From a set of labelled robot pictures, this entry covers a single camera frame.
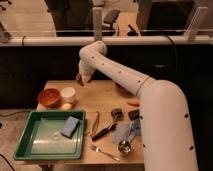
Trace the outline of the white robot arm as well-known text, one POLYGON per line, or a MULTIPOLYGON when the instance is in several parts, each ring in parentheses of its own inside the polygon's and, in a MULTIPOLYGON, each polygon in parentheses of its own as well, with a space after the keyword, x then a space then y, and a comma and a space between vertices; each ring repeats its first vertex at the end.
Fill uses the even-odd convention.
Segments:
POLYGON ((84 80, 98 70, 140 99, 145 171, 199 171, 188 104, 173 82, 156 80, 106 57, 104 42, 80 49, 84 80))

